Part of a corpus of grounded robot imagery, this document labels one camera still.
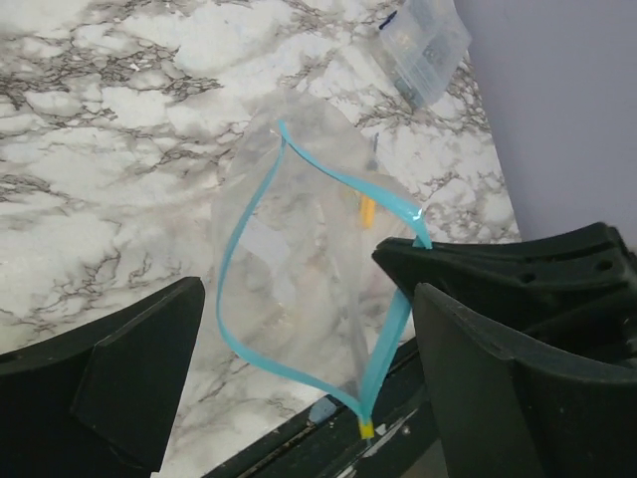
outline yellow zipper slider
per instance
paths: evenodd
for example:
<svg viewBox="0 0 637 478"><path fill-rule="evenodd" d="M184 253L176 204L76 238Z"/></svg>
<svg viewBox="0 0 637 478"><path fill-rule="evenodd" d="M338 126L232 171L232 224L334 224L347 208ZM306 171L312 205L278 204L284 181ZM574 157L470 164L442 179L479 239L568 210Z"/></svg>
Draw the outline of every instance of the yellow zipper slider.
<svg viewBox="0 0 637 478"><path fill-rule="evenodd" d="M360 430L360 438L363 440L374 437L374 425L371 422L371 418L367 423L363 423L362 420L358 419L358 429Z"/></svg>
<svg viewBox="0 0 637 478"><path fill-rule="evenodd" d="M360 219L363 229L370 229L374 225L374 215L376 214L376 203L367 196L360 197Z"/></svg>

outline marble countertop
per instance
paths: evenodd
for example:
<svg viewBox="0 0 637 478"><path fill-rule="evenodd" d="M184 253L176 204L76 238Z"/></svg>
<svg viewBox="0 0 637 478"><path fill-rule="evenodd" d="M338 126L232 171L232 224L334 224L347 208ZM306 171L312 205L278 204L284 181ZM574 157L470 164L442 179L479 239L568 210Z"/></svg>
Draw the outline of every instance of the marble countertop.
<svg viewBox="0 0 637 478"><path fill-rule="evenodd" d="M0 353L207 277L218 174L278 87L379 133L434 240L515 240L471 66L413 114L365 52L392 5L0 2ZM319 396L236 358L206 311L157 476L202 476Z"/></svg>

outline small plastic bag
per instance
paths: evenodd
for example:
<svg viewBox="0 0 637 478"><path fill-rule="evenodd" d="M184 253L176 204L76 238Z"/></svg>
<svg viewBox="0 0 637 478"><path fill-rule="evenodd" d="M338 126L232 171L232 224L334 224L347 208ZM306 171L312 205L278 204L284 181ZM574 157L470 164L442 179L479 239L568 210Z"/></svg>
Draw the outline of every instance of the small plastic bag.
<svg viewBox="0 0 637 478"><path fill-rule="evenodd" d="M246 361L370 415L410 308L371 260L423 212L377 170L371 145L333 106L292 91L257 112L215 201L215 311ZM365 326L387 314L376 343Z"/></svg>
<svg viewBox="0 0 637 478"><path fill-rule="evenodd" d="M380 26L371 54L416 109L442 98L470 44L453 0L406 0Z"/></svg>

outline lavender wall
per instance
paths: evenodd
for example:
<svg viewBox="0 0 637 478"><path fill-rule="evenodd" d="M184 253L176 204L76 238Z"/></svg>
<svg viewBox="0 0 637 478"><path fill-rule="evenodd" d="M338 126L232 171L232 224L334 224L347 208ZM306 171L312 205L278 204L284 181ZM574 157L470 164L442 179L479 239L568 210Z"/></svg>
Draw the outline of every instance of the lavender wall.
<svg viewBox="0 0 637 478"><path fill-rule="evenodd" d="M637 0L456 0L525 239L637 245Z"/></svg>

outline plastic bag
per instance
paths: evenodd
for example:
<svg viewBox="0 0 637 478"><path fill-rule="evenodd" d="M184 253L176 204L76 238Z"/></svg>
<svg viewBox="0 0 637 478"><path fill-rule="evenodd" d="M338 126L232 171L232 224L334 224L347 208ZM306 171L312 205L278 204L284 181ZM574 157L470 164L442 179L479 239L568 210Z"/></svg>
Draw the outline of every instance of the plastic bag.
<svg viewBox="0 0 637 478"><path fill-rule="evenodd" d="M374 169L369 141L336 108L281 92L253 118L215 201L222 337L338 398L363 436L410 311L371 252L405 224L431 247L420 206ZM374 344L366 325L385 314Z"/></svg>

